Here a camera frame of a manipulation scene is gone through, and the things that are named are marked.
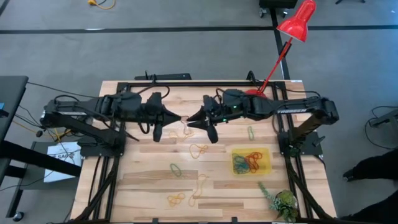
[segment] artificial plant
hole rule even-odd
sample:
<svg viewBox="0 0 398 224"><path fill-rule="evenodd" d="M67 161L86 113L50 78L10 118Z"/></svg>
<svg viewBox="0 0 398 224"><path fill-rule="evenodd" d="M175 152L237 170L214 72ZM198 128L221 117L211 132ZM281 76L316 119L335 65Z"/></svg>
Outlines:
<svg viewBox="0 0 398 224"><path fill-rule="evenodd" d="M297 199L289 190L283 190L276 196L271 195L264 184L258 182L259 188L264 196L271 201L270 209L278 211L278 217L282 217L286 222L295 222L299 214L297 211Z"/></svg>

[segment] yellow plastic tray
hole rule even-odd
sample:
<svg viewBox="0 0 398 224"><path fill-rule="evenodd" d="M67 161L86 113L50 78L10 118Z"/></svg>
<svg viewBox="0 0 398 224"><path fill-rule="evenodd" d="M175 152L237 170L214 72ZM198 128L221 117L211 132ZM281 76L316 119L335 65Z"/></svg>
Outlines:
<svg viewBox="0 0 398 224"><path fill-rule="evenodd" d="M260 152L262 154L262 158L257 160L259 168L255 172L252 172L253 170L250 170L249 166L246 167L243 163L243 159L253 152ZM231 152L231 162L232 173L234 175L264 175L269 174L272 171L268 148L233 149Z"/></svg>

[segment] rubber band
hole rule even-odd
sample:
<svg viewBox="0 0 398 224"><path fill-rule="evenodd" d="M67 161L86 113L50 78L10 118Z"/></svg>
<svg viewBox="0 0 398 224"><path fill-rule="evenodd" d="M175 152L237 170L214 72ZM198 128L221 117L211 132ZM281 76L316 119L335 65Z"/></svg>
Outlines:
<svg viewBox="0 0 398 224"><path fill-rule="evenodd" d="M198 156L194 156L194 155L193 155L193 153L192 153L192 146L196 146L197 148L200 149L200 150L199 150ZM191 154L192 158L198 159L198 158L200 157L200 154L204 154L204 153L205 153L205 150L208 149L208 148L209 148L209 147L208 147L207 145L198 146L197 144L192 144L192 145L189 146L189 153Z"/></svg>
<svg viewBox="0 0 398 224"><path fill-rule="evenodd" d="M199 184L200 181L200 177L204 177L204 179L202 180L203 182L201 184ZM191 197L188 199L188 205L191 207L194 207L196 204L197 199L202 195L203 193L203 185L206 182L206 179L208 178L208 176L206 176L205 174L200 174L198 176L197 179L197 190L191 195Z"/></svg>
<svg viewBox="0 0 398 224"><path fill-rule="evenodd" d="M182 176L182 171L181 169L175 165L175 164L170 164L170 169L172 170L172 173L176 176L176 177L181 177Z"/></svg>
<svg viewBox="0 0 398 224"><path fill-rule="evenodd" d="M169 205L171 207L174 207L182 202L182 200L185 199L185 194L184 193L179 193L178 195L170 195L167 197L167 200L169 201Z"/></svg>
<svg viewBox="0 0 398 224"><path fill-rule="evenodd" d="M181 121L181 120L180 120L180 122L184 125L184 130L182 133L184 133L185 136L180 137L175 131L171 131L171 132L169 132L169 138L175 138L175 139L179 139L181 141L185 141L187 138L192 137L194 134L191 129L188 129L187 123L185 123L184 121Z"/></svg>
<svg viewBox="0 0 398 224"><path fill-rule="evenodd" d="M250 172L249 164L247 164L243 156L232 154L232 163L235 174L247 174Z"/></svg>
<svg viewBox="0 0 398 224"><path fill-rule="evenodd" d="M249 140L253 141L254 140L254 132L253 132L253 128L251 126L248 127L248 134L249 134Z"/></svg>
<svg viewBox="0 0 398 224"><path fill-rule="evenodd" d="M252 152L250 155L245 156L244 160L248 164L250 172L252 172L253 174L256 173L257 170L260 168L257 160L261 158L262 154L260 152Z"/></svg>

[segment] white paper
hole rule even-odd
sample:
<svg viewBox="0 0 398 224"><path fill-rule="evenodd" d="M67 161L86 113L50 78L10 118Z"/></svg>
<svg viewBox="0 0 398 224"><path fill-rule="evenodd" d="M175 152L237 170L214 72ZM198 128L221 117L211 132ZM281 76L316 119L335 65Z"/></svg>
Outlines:
<svg viewBox="0 0 398 224"><path fill-rule="evenodd" d="M62 145L58 143L56 146L49 146L47 155L65 162L69 162L71 164L75 163L76 166L81 167L80 146L77 144L77 142L63 142ZM52 170L48 169L46 169L44 172L44 182L54 182L69 178L74 178L74 176L55 171L53 172Z"/></svg>

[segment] wooden plank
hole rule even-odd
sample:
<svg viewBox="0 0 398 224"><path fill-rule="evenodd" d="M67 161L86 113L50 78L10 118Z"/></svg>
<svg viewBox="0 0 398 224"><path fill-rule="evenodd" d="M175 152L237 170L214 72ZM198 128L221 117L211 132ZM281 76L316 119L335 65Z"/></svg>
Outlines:
<svg viewBox="0 0 398 224"><path fill-rule="evenodd" d="M114 94L117 83L118 81L103 82L100 95ZM148 81L139 81L139 83L148 83ZM304 90L303 83L286 82L286 85L291 90ZM250 89L241 86L236 88ZM143 87L133 88L132 91L141 89ZM143 92L142 102L145 102L154 91L164 95L167 89L154 87ZM163 100L163 104L174 113L191 116L203 104L203 95L215 95L215 87L170 87L170 94ZM266 95L272 98L270 88L266 89ZM288 92L288 96L291 99L303 98L305 94ZM307 117L307 114L294 115L295 125L299 125ZM149 222L154 217L159 218L161 222L228 222L231 217L238 217L242 222L276 220L277 212L269 209L269 202L257 185L262 181L274 195L289 188L284 158L279 154L271 122L271 119L262 121L237 119L229 124L220 124L217 126L220 140L216 144L211 144L205 131L187 128L182 122L166 126L159 143L152 140L151 134L142 134L137 124L128 123L127 131L140 139L140 142L127 140L126 150L119 165L111 221ZM95 122L95 126L104 128L103 124L98 122ZM248 138L248 126L254 131L253 141ZM191 131L193 135L184 139L184 131ZM205 153L200 154L200 149L194 144L200 147L207 146ZM234 175L231 171L231 151L259 147L269 149L272 172L268 175L244 177ZM198 156L197 159L191 156L190 148L194 157ZM335 216L322 163L310 156L303 156L302 160L309 191L326 212ZM86 159L83 163L72 217L78 216L88 203L95 163L94 157ZM181 169L180 178L171 173L171 163ZM99 173L100 168L94 192L97 191ZM199 184L203 183L203 188L199 192L197 192L197 181ZM168 197L178 194L184 194L185 198L179 204L170 206ZM191 196L195 199L194 205L189 203ZM107 196L104 196L104 199L100 218L104 217Z"/></svg>

